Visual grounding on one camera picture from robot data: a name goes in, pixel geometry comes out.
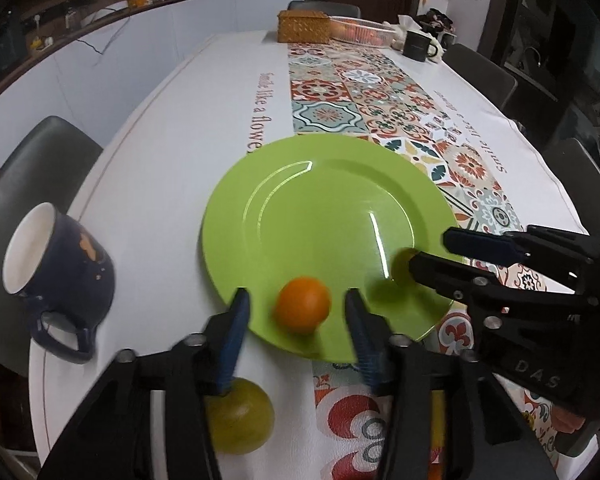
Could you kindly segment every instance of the wooden countertop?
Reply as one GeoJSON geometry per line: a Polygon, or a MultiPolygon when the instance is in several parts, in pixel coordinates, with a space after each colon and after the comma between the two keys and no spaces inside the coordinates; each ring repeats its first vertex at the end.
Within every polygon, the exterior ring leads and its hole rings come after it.
{"type": "Polygon", "coordinates": [[[119,12],[108,14],[104,18],[101,18],[96,22],[87,25],[86,27],[83,27],[76,32],[68,34],[67,36],[63,36],[62,38],[58,39],[54,38],[55,41],[52,46],[47,47],[45,50],[29,53],[29,55],[19,65],[15,66],[7,74],[0,76],[0,94],[4,92],[13,82],[15,82],[24,73],[26,73],[31,68],[35,67],[40,61],[47,58],[62,47],[67,46],[72,41],[78,40],[79,38],[89,34],[90,32],[105,27],[106,25],[116,22],[117,20],[121,20],[122,18],[127,18],[128,16],[133,16],[134,14],[139,14],[140,12],[156,9],[157,7],[162,7],[165,5],[177,4],[183,1],[184,0],[163,0],[144,7],[120,10],[119,12]]]}

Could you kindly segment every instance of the white tabletop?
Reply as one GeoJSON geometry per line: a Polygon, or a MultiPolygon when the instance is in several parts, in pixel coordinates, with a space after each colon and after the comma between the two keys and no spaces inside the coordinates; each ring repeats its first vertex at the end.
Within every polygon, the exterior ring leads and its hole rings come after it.
{"type": "MultiPolygon", "coordinates": [[[[584,231],[538,152],[490,102],[443,63],[383,52],[471,139],[523,225],[584,231]]],[[[213,36],[145,99],[106,147],[69,215],[109,252],[116,293],[88,364],[64,362],[32,344],[30,406],[42,460],[119,349],[163,351],[219,311],[198,243],[206,202],[224,173],[257,149],[253,116],[270,118],[264,142],[293,135],[290,101],[286,44],[264,32],[213,36]],[[258,90],[271,90],[265,105],[256,104],[258,90]],[[262,107],[265,112],[254,112],[262,107]]],[[[236,374],[269,394],[276,425],[257,452],[220,459],[225,480],[289,478],[290,470],[293,478],[321,478],[321,462],[314,460],[320,440],[311,362],[248,335],[236,374]]],[[[163,452],[157,445],[158,478],[164,478],[163,452]]],[[[560,476],[572,475],[570,467],[560,476]]]]}

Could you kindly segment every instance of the woven box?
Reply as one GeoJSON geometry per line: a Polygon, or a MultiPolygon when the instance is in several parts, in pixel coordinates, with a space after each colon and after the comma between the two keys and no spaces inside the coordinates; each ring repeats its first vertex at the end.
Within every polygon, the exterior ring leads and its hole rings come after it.
{"type": "Polygon", "coordinates": [[[320,10],[282,10],[278,43],[329,43],[330,19],[320,10]]]}

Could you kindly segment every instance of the faucet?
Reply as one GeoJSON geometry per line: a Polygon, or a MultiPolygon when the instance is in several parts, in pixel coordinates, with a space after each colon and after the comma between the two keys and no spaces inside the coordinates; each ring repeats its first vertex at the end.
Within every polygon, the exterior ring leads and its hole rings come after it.
{"type": "Polygon", "coordinates": [[[540,53],[538,52],[538,50],[536,49],[536,47],[534,47],[534,46],[526,46],[525,49],[522,51],[522,56],[524,56],[525,52],[527,50],[529,50],[529,49],[533,50],[538,55],[538,68],[540,68],[541,65],[542,65],[542,56],[540,56],[540,53]]]}

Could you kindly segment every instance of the black mug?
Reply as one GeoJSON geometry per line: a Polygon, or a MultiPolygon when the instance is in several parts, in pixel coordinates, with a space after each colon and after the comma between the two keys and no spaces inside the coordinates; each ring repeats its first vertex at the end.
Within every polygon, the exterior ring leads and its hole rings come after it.
{"type": "Polygon", "coordinates": [[[435,57],[438,55],[438,48],[431,44],[431,38],[410,30],[407,32],[407,37],[404,40],[404,48],[402,55],[415,59],[416,61],[424,61],[427,57],[435,57]],[[429,53],[429,47],[436,49],[433,54],[429,53]]]}
{"type": "Polygon", "coordinates": [[[4,256],[2,281],[23,298],[33,340],[61,359],[85,363],[95,351],[96,329],[113,300],[111,258],[77,221],[49,202],[22,219],[4,256]],[[73,333],[77,349],[47,326],[73,333]]]}

